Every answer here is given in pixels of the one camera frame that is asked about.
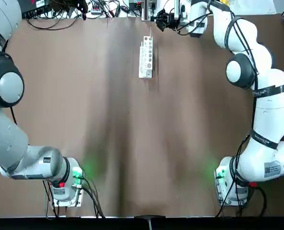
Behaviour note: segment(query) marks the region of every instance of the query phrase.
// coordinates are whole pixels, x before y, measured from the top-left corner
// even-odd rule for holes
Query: table surface
[[[281,17],[247,18],[284,71]],[[213,170],[249,130],[251,92],[226,80],[231,54],[215,44],[212,18],[200,39],[152,28],[154,78],[139,79],[139,46],[149,29],[139,18],[78,20],[62,31],[23,22],[7,49],[25,81],[17,122],[31,145],[57,147],[81,163],[107,216],[215,215]],[[262,187],[266,214],[284,215],[284,178]],[[0,217],[43,216],[44,196],[39,181],[0,176]],[[261,206],[256,194],[244,215]],[[68,215],[93,216],[90,199]]]

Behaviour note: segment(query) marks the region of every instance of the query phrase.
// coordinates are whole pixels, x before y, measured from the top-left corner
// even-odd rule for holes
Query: black cable
[[[51,26],[51,27],[42,28],[42,27],[38,27],[38,26],[35,26],[35,25],[31,24],[29,20],[27,20],[27,22],[28,22],[29,25],[31,25],[32,27],[34,27],[35,29],[38,29],[38,30],[57,31],[57,30],[65,30],[65,29],[70,28],[78,19],[79,19],[79,17],[77,17],[77,18],[74,20],[74,22],[73,22],[72,24],[70,24],[69,26],[66,26],[66,27],[63,27],[63,28],[57,28],[57,29],[51,29],[51,27],[55,26],[57,23],[56,23],[55,25]]]
[[[206,13],[206,14],[204,14],[204,15],[201,15],[201,16],[199,16],[198,18],[195,18],[194,20],[188,22],[187,24],[185,24],[184,26],[182,26],[181,28],[179,28],[179,29],[177,29],[177,30],[179,31],[179,30],[183,29],[184,27],[188,26],[189,24],[195,22],[195,21],[198,20],[198,19],[201,19],[201,18],[205,19],[205,18],[206,18],[208,15],[210,15],[210,14],[212,14],[212,13],[210,12],[210,13]]]
[[[86,178],[83,178],[83,179],[86,181],[86,183],[88,184],[88,187],[90,188],[90,191],[91,191],[91,192],[92,192],[92,194],[93,194],[93,190],[92,190],[92,188],[91,188],[91,185],[90,185],[89,181],[88,181]],[[100,204],[100,202],[99,202],[99,198],[98,198],[98,191],[97,191],[96,185],[95,185],[95,183],[94,183],[94,181],[93,181],[93,180],[91,180],[91,181],[92,181],[92,184],[93,184],[94,189],[95,189],[95,199],[96,199],[96,202],[97,202],[97,205],[98,205],[99,211],[100,211],[101,213],[103,213],[103,212],[102,212],[101,204]]]
[[[230,191],[231,191],[231,189],[232,189],[232,186],[233,186],[234,182],[235,182],[235,180],[232,181],[231,186],[230,186],[230,188],[229,188],[229,190],[228,190],[228,192],[227,192],[227,194],[226,194],[226,196],[225,196],[225,199],[224,199],[224,201],[223,201],[223,203],[222,203],[222,206],[220,207],[220,210],[219,210],[219,212],[216,214],[215,217],[219,217],[220,213],[223,211],[224,204],[225,204],[225,202],[226,202],[226,200],[227,200],[227,197],[228,197],[228,195],[229,195],[229,193],[230,193]]]
[[[13,107],[10,107],[10,110],[11,110],[11,114],[12,114],[12,117],[13,117],[13,121],[17,125],[16,118],[15,118],[14,111],[13,111]]]
[[[168,3],[168,1],[169,1],[169,0],[167,0],[167,1],[166,1],[166,3]],[[166,3],[164,4],[164,6],[163,6],[163,9],[165,8],[165,6],[166,6]]]
[[[55,216],[56,216],[56,218],[57,218],[58,215],[56,214],[56,209],[55,209],[55,203],[54,203],[53,193],[52,193],[52,191],[51,191],[50,185],[48,184],[49,191],[47,191],[45,182],[44,182],[44,181],[42,181],[42,182],[43,182],[43,186],[44,186],[44,188],[45,188],[46,195],[47,195],[47,197],[48,197],[48,200],[47,200],[47,209],[46,209],[46,217],[47,217],[47,214],[48,214],[48,203],[50,202],[49,194],[51,193],[51,197],[52,197],[52,207],[53,207],[52,211],[53,211],[53,213],[55,214]]]
[[[58,25],[60,21],[61,21],[61,18],[59,18],[59,20],[55,24],[53,24],[52,26],[49,26],[47,28],[43,28],[43,27],[38,27],[38,26],[32,25],[30,23],[30,19],[27,19],[28,24],[31,25],[32,27],[38,29],[38,30],[50,30],[52,27]]]
[[[137,17],[137,16],[142,16],[142,15],[138,15],[135,11],[134,11],[134,9],[131,9],[131,8],[129,8],[129,6],[127,6],[127,4],[124,2],[124,0],[123,0],[123,4],[129,9],[129,12],[133,12],[134,14],[135,14],[135,16]]]
[[[100,14],[100,15],[98,15],[97,17],[95,17],[95,18],[87,18],[87,19],[96,19],[96,18],[99,18],[100,16],[103,16],[103,13],[102,14]]]
[[[262,196],[263,196],[263,207],[262,207],[262,210],[261,210],[260,214],[258,215],[258,217],[263,217],[264,213],[265,213],[265,210],[267,208],[266,193],[265,193],[265,191],[261,187],[255,187],[255,189],[259,190],[261,192]]]
[[[94,196],[93,194],[85,187],[82,187],[82,189],[91,197],[96,209],[99,211],[99,214],[102,218],[105,218],[105,216],[103,215],[103,213],[99,210],[97,203],[95,202]]]
[[[56,216],[56,218],[57,218],[57,217],[59,217],[59,216],[58,216],[57,213],[56,213],[56,207],[55,207],[55,203],[54,203],[54,194],[53,194],[52,191],[51,191],[51,187],[50,187],[49,182],[47,182],[47,184],[48,184],[49,192],[50,192],[50,194],[51,194],[51,203],[52,203],[53,212],[54,212],[54,214],[55,214],[55,216]]]
[[[210,13],[204,14],[204,15],[198,17],[198,18],[195,18],[194,20],[190,21],[189,23],[187,23],[186,25],[184,25],[184,26],[181,27],[180,29],[177,29],[178,34],[181,35],[181,36],[186,36],[186,35],[189,35],[190,33],[193,33],[195,30],[197,30],[197,29],[199,28],[199,25],[200,25],[200,24],[204,21],[204,19],[206,19],[206,17],[207,17],[208,15],[210,15],[210,14],[212,14],[212,13],[210,12]],[[201,18],[203,18],[203,19],[197,24],[197,26],[196,26],[192,31],[190,31],[190,32],[188,32],[188,33],[186,33],[186,34],[180,34],[180,30],[181,30],[181,29],[183,29],[184,27],[188,26],[189,24],[191,24],[191,23],[193,23],[193,22],[195,22],[196,20],[201,19]]]

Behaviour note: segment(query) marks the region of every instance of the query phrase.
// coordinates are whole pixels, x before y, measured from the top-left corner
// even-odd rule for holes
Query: cable
[[[103,213],[99,210],[98,205],[97,205],[97,203],[96,203],[96,201],[95,201],[95,199],[94,199],[93,194],[92,194],[87,188],[85,188],[85,187],[82,187],[82,189],[91,197],[91,199],[92,199],[92,201],[93,201],[93,203],[94,203],[94,205],[95,205],[97,211],[99,211],[100,216],[101,216],[102,218],[105,218],[105,216],[103,215]]]
[[[89,181],[88,181],[86,178],[84,178],[84,180],[85,180],[86,183],[88,184],[88,186],[89,186],[89,188],[90,188],[90,191],[93,193],[93,190],[92,190],[92,188],[91,188],[91,185],[90,185]],[[92,182],[92,184],[93,184],[93,186],[94,186],[94,189],[95,189],[95,198],[96,198],[96,202],[97,202],[99,211],[101,211],[101,213],[102,213],[102,207],[101,207],[101,204],[100,204],[99,198],[98,198],[98,190],[97,190],[97,188],[96,188],[96,185],[95,185],[94,181],[91,180],[91,182]]]
[[[14,111],[13,111],[13,107],[10,107],[10,110],[11,110],[13,121],[17,125],[16,118],[15,118]]]
[[[54,214],[55,214],[55,216],[56,216],[56,218],[57,218],[58,215],[57,215],[56,209],[55,209],[55,203],[54,203],[54,197],[53,197],[54,195],[53,195],[53,193],[52,193],[52,191],[51,191],[50,185],[48,184],[49,191],[47,191],[45,182],[44,182],[44,181],[42,181],[42,182],[43,182],[43,186],[44,186],[44,188],[45,188],[46,195],[47,195],[47,197],[48,197],[48,200],[47,200],[47,208],[46,208],[46,217],[47,217],[47,214],[48,214],[48,203],[50,202],[49,194],[51,194],[51,197],[52,197],[52,207],[53,207],[52,211],[54,212]]]
[[[52,207],[53,207],[53,212],[54,212],[54,214],[55,214],[55,216],[56,216],[56,218],[57,218],[57,217],[59,217],[59,216],[56,214],[56,207],[55,207],[55,203],[54,203],[54,194],[53,194],[52,191],[51,191],[51,187],[50,187],[49,182],[47,182],[47,184],[48,184],[49,192],[50,192],[50,194],[51,194],[51,203],[52,203]]]
[[[168,3],[168,1],[169,1],[169,0],[167,0],[167,1],[166,1],[166,3]],[[162,8],[162,9],[164,9],[164,8],[165,8],[165,6],[166,6],[166,3],[164,4],[164,6],[163,6],[163,8]]]
[[[78,19],[79,19],[79,17],[77,17],[77,18],[74,20],[74,22],[73,22],[72,24],[70,24],[69,26],[66,26],[66,27],[63,27],[63,28],[57,28],[57,29],[51,29],[51,28],[54,27],[56,24],[58,24],[59,21],[61,20],[61,18],[59,19],[59,21],[58,21],[56,24],[54,24],[53,26],[50,26],[50,27],[48,27],[48,28],[42,28],[42,27],[35,26],[35,25],[33,25],[33,24],[30,23],[30,20],[29,20],[29,19],[27,19],[27,22],[28,22],[28,24],[31,25],[33,28],[38,29],[38,30],[57,31],[57,30],[65,30],[65,29],[70,28]]]
[[[255,189],[259,190],[261,192],[262,196],[263,196],[263,207],[262,207],[262,210],[261,210],[260,214],[258,215],[258,217],[263,217],[264,213],[265,213],[265,210],[267,208],[266,193],[265,193],[265,191],[261,187],[255,187]]]
[[[189,35],[190,33],[193,33],[196,29],[199,28],[199,25],[200,25],[200,24],[204,21],[204,19],[206,19],[206,17],[207,17],[208,15],[210,15],[210,14],[212,14],[212,13],[210,12],[210,13],[204,14],[204,15],[198,17],[198,18],[195,18],[194,20],[190,21],[190,22],[187,23],[186,25],[182,26],[180,29],[177,29],[177,30],[178,30],[177,33],[178,33],[179,35],[181,35],[181,36],[186,36],[186,35]],[[188,26],[189,24],[191,24],[191,23],[193,23],[193,22],[195,22],[196,20],[201,19],[201,18],[203,18],[203,19],[197,24],[197,26],[196,26],[192,31],[190,31],[190,32],[188,32],[188,33],[186,33],[186,34],[180,34],[180,30],[181,30],[181,29],[183,29],[184,27]]]

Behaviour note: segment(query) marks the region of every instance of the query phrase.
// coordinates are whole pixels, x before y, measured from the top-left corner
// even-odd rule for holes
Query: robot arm
[[[212,13],[215,42],[234,54],[226,65],[227,80],[243,89],[251,88],[256,99],[249,143],[238,166],[235,157],[225,157],[215,170],[220,204],[225,200],[227,205],[238,205],[235,174],[238,197],[244,204],[249,182],[284,175],[284,141],[280,141],[284,136],[284,72],[273,68],[270,50],[257,42],[256,26],[235,17],[227,5],[216,0],[192,0],[189,12],[184,7],[181,9],[177,20],[168,13],[156,18],[158,27],[162,28],[163,24],[164,28],[179,33],[179,25],[184,25],[191,37],[200,37],[207,27],[207,18],[203,15]]]
[[[16,180],[47,179],[57,205],[75,206],[82,199],[83,172],[78,162],[62,157],[58,149],[28,145],[27,135],[2,111],[19,103],[24,93],[21,73],[10,55],[2,52],[21,19],[16,0],[0,0],[0,173]]]

